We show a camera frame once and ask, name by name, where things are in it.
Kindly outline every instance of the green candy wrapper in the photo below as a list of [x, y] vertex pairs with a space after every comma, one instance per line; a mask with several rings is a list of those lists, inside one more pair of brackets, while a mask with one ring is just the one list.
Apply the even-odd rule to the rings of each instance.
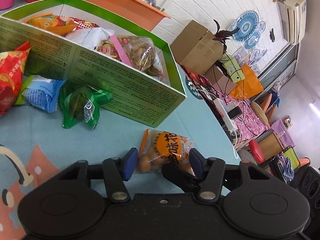
[[105, 90], [96, 90], [89, 85], [79, 86], [67, 81], [60, 90], [59, 102], [63, 111], [63, 127], [69, 129], [81, 121], [96, 128], [100, 107], [110, 102], [112, 94]]

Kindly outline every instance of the white air conditioner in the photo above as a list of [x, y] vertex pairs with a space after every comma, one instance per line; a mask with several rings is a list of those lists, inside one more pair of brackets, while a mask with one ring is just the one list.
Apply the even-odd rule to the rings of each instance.
[[300, 43], [306, 28], [307, 0], [279, 0], [284, 38], [292, 45]]

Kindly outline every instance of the orange bin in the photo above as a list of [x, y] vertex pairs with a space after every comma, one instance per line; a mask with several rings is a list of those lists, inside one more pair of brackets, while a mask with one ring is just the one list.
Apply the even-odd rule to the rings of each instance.
[[96, 4], [123, 18], [126, 18], [142, 28], [151, 31], [169, 15], [140, 0], [85, 0]]

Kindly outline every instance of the open box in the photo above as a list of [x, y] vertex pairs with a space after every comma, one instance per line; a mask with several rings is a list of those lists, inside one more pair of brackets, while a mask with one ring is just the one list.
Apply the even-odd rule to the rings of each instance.
[[[147, 36], [153, 40], [170, 85], [120, 61], [73, 43], [66, 38], [23, 23], [41, 13], [94, 22], [116, 35]], [[0, 52], [30, 41], [25, 75], [71, 79], [110, 91], [114, 99], [105, 109], [157, 127], [187, 97], [168, 43], [140, 26], [83, 0], [41, 0], [0, 17]]]

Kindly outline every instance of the power strip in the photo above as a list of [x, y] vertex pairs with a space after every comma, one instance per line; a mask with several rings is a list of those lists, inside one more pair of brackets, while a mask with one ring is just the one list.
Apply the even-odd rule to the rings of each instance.
[[219, 114], [221, 115], [224, 123], [228, 127], [229, 132], [233, 133], [236, 130], [238, 130], [238, 127], [237, 127], [235, 121], [231, 120], [228, 115], [228, 110], [227, 110], [226, 104], [219, 98], [216, 98], [213, 101], [213, 103], [216, 106], [217, 110], [219, 111]]

